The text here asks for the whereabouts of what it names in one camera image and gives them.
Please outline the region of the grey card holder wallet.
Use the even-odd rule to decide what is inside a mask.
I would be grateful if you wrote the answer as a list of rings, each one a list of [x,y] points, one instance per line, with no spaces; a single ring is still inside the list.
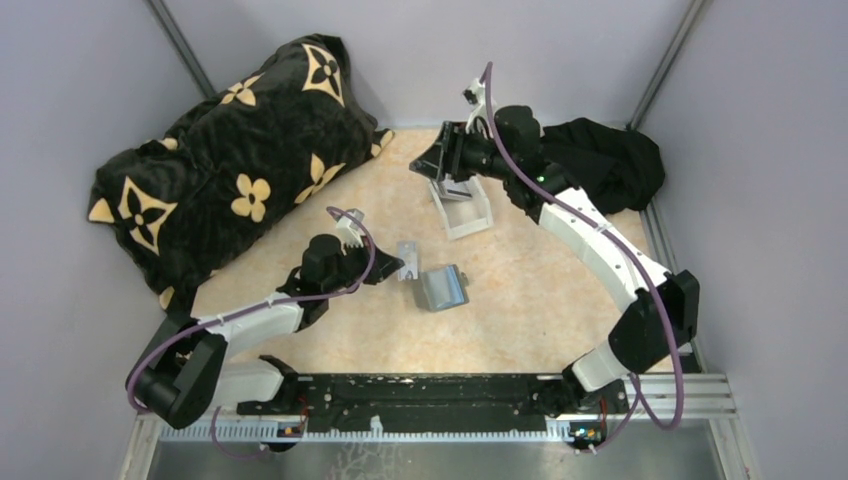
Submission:
[[[413,282],[414,302],[431,313],[463,306],[470,302],[467,286],[467,275],[456,264],[423,271]]]

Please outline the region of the white plastic card tray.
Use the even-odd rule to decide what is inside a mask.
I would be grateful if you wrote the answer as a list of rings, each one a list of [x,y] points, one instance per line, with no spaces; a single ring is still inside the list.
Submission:
[[[443,182],[465,183],[472,194],[472,197],[466,201],[441,199],[437,192],[438,182],[429,182],[428,188],[431,197],[441,218],[446,236],[450,241],[488,230],[494,226],[491,203],[477,177],[459,183],[450,180]]]

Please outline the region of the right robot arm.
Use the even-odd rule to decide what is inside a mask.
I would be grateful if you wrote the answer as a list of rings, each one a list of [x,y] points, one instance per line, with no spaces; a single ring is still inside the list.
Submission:
[[[432,181],[500,181],[511,203],[562,241],[611,295],[619,319],[598,346],[563,371],[569,408],[590,411],[603,387],[644,374],[662,360],[670,360],[675,385],[681,387],[680,348],[696,334],[698,280],[649,258],[607,222],[571,168],[580,150],[557,146],[550,132],[528,106],[446,121],[409,168]]]

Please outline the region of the silver grey card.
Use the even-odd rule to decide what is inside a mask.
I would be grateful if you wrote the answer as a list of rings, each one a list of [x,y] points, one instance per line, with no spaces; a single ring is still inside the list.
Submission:
[[[419,279],[419,252],[415,241],[400,241],[397,243],[397,257],[403,262],[398,270],[399,281],[415,281]]]

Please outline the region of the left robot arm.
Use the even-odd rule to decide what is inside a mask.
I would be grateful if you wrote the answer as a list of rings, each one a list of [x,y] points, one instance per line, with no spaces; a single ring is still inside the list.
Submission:
[[[311,326],[328,311],[332,298],[361,285],[377,285],[404,265],[368,238],[345,245],[334,235],[318,235],[310,240],[300,266],[259,303],[201,318],[169,313],[127,378],[129,399],[174,429],[245,402],[263,402],[277,414],[288,413],[298,404],[300,388],[285,377],[281,362],[233,363],[232,358]]]

